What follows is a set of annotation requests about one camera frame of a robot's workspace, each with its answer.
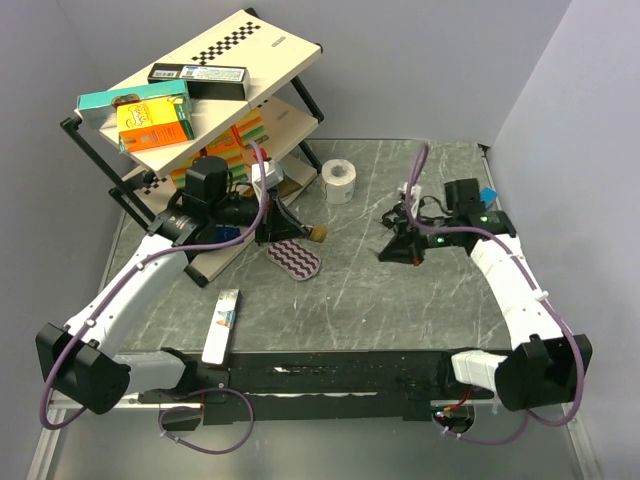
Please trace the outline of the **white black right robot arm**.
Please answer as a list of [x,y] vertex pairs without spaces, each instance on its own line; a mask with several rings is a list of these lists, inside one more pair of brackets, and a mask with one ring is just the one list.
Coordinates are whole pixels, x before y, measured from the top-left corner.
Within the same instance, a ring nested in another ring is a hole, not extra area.
[[421,215],[420,186],[402,185],[398,193],[398,203],[383,216],[393,237],[379,260],[418,266],[429,249],[464,249],[488,283],[510,337],[508,354],[479,349],[452,354],[437,373],[438,390],[453,399],[471,386],[488,390],[510,411],[580,399],[591,342],[573,334],[553,311],[508,215],[486,207],[474,178],[446,183],[442,216]]

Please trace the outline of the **brass padlock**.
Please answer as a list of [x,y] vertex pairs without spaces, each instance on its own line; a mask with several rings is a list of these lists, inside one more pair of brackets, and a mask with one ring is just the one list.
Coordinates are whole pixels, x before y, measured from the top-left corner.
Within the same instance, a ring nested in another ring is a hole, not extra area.
[[308,228],[307,239],[311,242],[322,243],[328,235],[328,228],[324,225],[314,225]]

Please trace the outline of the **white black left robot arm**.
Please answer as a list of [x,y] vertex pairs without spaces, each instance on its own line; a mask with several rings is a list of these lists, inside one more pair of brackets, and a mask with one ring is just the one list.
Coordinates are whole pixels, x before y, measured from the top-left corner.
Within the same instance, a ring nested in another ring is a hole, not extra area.
[[300,222],[282,201],[279,186],[288,175],[281,162],[259,158],[251,170],[254,194],[247,197],[229,187],[224,159],[204,156],[192,164],[183,189],[156,216],[120,272],[63,326],[48,323],[36,335],[45,380],[39,404],[44,427],[56,427],[47,416],[53,391],[95,414],[108,412],[131,393],[163,390],[177,402],[195,395],[198,366],[190,356],[171,348],[124,354],[121,345],[148,305],[193,258],[247,241],[314,235],[314,227]]

